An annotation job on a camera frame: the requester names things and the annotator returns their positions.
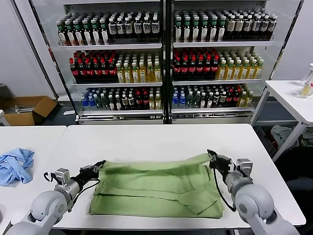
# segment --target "clear plastic bottle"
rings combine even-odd
[[[298,95],[300,98],[307,98],[308,96],[312,95],[313,92],[313,63],[310,63],[309,69],[310,73],[307,76],[307,80],[305,81]]]

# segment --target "drink display shelf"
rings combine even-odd
[[[174,48],[182,47],[268,47],[277,45],[275,41],[225,41],[225,42],[195,42],[173,43]]]
[[[204,80],[204,81],[173,81],[173,86],[188,85],[210,85],[210,84],[239,84],[239,83],[257,83],[262,79],[241,79],[241,80]]]
[[[180,114],[214,114],[214,113],[241,113],[253,112],[252,107],[230,107],[230,108],[204,108],[204,109],[172,109],[173,115]]]
[[[97,87],[160,87],[162,82],[137,82],[137,83],[87,83],[72,84],[77,88],[97,88]]]
[[[124,50],[124,49],[160,49],[162,43],[142,43],[142,44],[111,44],[111,45],[91,45],[91,46],[60,46],[62,50]]]

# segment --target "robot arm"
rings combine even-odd
[[[41,193],[31,205],[30,212],[23,218],[20,223],[13,225],[7,235],[48,235],[49,231],[58,223],[63,214],[71,212],[78,196],[86,189],[84,185],[89,181],[98,181],[99,168],[104,161],[95,165],[88,165],[81,168],[80,173],[75,177],[69,177],[69,170],[59,169],[55,173],[51,173],[51,182],[53,179],[57,181],[54,191],[46,191]]]
[[[222,199],[232,211],[238,210],[240,218],[250,225],[255,235],[299,235],[297,229],[279,214],[270,193],[253,184],[250,178],[250,160],[239,159],[237,164],[233,164],[230,158],[218,155],[212,150],[208,150],[208,154],[211,157],[210,167],[214,170],[215,183],[217,184],[217,169],[231,193],[233,207],[225,201],[217,185]]]

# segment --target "table leg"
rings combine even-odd
[[[261,96],[261,99],[258,103],[258,105],[256,106],[256,109],[254,111],[254,114],[250,120],[250,125],[251,126],[254,126],[260,113],[261,113],[261,110],[263,109],[263,106],[265,105],[265,102],[267,101],[268,99],[268,95],[269,95],[269,91],[268,91],[268,88],[265,87],[265,90],[263,91],[262,93],[262,96]]]
[[[276,161],[285,150],[287,150],[294,144],[294,142],[299,138],[299,136],[303,133],[303,131],[305,130],[307,126],[308,125],[303,122],[299,122],[296,125],[294,130],[291,132],[291,134],[288,136],[286,141],[283,143],[283,145],[279,148],[279,150],[273,157],[272,159],[273,162]]]

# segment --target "white table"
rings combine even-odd
[[[298,97],[302,88],[299,80],[265,81],[265,83],[266,88],[263,91],[250,124],[254,126],[269,94],[273,95],[298,121],[292,133],[273,157],[273,161],[276,161],[285,150],[289,149],[294,144],[306,127],[313,125],[313,96],[309,96],[305,99]]]
[[[102,159],[113,162],[178,161],[205,153],[207,148],[233,160],[252,160],[251,176],[254,182],[270,192],[281,215],[293,225],[305,224],[304,215],[249,124],[70,126],[41,171],[63,167],[70,170],[71,176],[75,176],[79,173],[79,167]],[[230,194],[220,178],[219,185],[231,203]],[[55,228],[192,230],[249,227],[237,212],[232,212],[225,205],[221,219],[91,215],[89,206],[93,192],[94,189],[85,191],[73,211],[66,213]]]
[[[34,165],[30,168],[33,180],[28,184],[16,183],[12,187],[0,186],[0,234],[9,225],[14,213],[29,210],[32,201],[43,190],[53,189],[43,178],[41,167],[51,156],[56,142],[66,126],[3,126],[0,127],[0,154],[15,148],[27,148],[35,152]]]

